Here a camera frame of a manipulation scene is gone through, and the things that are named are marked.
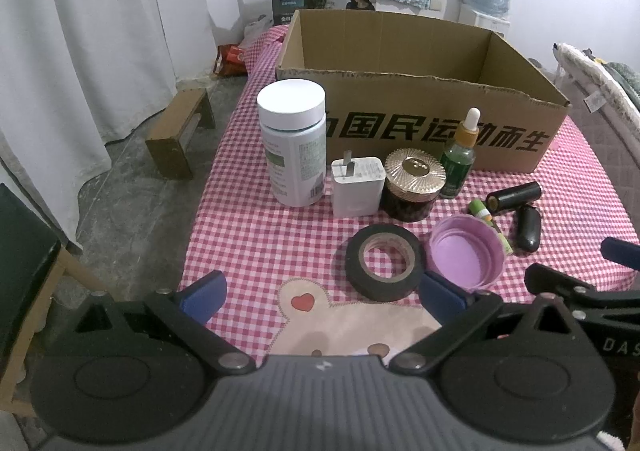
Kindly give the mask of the purple plastic lid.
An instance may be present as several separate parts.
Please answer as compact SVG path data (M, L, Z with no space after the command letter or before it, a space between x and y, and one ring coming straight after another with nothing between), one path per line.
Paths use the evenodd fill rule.
M436 223L428 236L426 257L428 270L467 291L490 289L506 265L497 232L470 215Z

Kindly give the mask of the black cylinder tube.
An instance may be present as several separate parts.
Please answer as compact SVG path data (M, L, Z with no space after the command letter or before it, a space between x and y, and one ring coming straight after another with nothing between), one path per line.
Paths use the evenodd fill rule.
M491 215L495 216L533 203L535 200L539 200L541 195L542 190L539 183L532 181L491 192L486 196L485 203Z

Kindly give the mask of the white curtain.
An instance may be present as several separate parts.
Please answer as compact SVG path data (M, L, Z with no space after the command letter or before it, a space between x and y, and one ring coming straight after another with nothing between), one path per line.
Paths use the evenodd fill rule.
M206 0L1 0L1 179L73 242L107 145L212 69Z

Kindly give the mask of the green dropper bottle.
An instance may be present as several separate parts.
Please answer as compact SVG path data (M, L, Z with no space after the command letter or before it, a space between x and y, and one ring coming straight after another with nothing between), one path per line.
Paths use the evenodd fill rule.
M460 122L454 137L440 156L445 169L446 182L440 190L441 198L455 198L465 184L466 177L475 162L475 145L480 134L480 110L471 107L465 119Z

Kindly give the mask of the brown cardboard box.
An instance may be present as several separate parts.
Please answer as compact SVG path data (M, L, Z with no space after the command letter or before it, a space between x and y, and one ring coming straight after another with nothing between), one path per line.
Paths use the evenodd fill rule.
M326 90L326 151L439 156L472 107L478 170L534 171L570 111L538 68L491 30L401 13L298 10L280 79Z

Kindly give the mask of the green lip balm stick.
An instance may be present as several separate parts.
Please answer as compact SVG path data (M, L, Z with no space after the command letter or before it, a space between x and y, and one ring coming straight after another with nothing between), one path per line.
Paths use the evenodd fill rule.
M468 211L472 216L484 221L484 223L488 224L488 226L490 226L491 229L495 231L495 234L497 235L502 245L503 252L506 255L513 254L513 249L510 242L498 227L498 224L495 222L494 217L491 216L491 213L489 212L486 204L482 200L480 200L479 198L474 198L474 200L471 200L468 205Z

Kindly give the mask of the small wooden stool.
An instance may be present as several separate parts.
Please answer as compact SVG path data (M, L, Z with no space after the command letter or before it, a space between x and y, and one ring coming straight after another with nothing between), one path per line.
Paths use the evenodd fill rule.
M215 128L215 117L205 88L179 91L145 140L160 174L170 180L191 179L186 150L198 127Z

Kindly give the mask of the white supplement bottle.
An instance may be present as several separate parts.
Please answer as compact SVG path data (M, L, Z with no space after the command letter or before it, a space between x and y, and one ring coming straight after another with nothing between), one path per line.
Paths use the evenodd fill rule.
M288 207L316 203L326 179L326 92L311 80L282 79L256 102L273 195Z

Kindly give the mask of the pink checkered tablecloth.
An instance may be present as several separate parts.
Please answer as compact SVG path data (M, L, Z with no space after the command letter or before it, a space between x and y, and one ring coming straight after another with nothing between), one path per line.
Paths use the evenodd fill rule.
M222 136L198 205L181 282L207 273L227 278L224 307L209 328L232 345L262 359L284 327L278 293L285 281L316 282L334 304L353 303L344 275L347 241L361 218L337 219L329 197L303 208L273 196L258 125L256 98L273 81L286 30L270 28L248 52L250 74ZM541 244L532 255L512 256L495 291L506 301L529 301L523 278L532 263L558 269L601 291L623 291L634 272L604 259L607 237L635 242L638 235L596 153L566 120L533 178L541 186Z

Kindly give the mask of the red snack bag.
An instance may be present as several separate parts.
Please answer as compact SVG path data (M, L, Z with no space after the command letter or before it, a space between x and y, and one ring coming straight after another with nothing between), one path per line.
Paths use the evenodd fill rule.
M219 77L246 75L244 51L237 44L222 44L218 46L214 74Z

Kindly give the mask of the black oval remote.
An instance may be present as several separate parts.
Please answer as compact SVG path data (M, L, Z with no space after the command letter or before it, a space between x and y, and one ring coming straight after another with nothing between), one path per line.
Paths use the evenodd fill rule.
M541 215L536 207L523 205L516 212L515 245L526 253L537 252L541 238Z

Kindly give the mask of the gold lid cream jar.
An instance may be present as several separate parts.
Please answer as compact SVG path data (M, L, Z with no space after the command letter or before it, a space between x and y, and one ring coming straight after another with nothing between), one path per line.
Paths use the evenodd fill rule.
M403 222L417 222L430 215L446 183L442 164L417 148L398 148L388 154L384 168L382 211Z

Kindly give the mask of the dark chair with wood frame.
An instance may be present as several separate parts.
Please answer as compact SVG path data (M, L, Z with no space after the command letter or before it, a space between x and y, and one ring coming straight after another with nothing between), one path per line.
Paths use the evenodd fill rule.
M1 187L1 410L34 416L14 397L25 359L63 275L90 291L106 286L6 186Z

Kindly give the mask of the white power adapter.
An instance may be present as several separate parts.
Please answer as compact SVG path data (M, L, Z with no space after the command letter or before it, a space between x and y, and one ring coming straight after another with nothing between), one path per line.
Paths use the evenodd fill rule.
M335 218L371 216L378 212L386 171L377 157L354 157L345 151L331 164L332 210Z

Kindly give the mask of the black electrical tape roll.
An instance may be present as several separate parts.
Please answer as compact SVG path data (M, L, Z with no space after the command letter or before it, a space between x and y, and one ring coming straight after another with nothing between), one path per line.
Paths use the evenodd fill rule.
M371 224L346 245L345 275L356 291L379 303L399 301L418 286L426 268L422 242L393 224Z

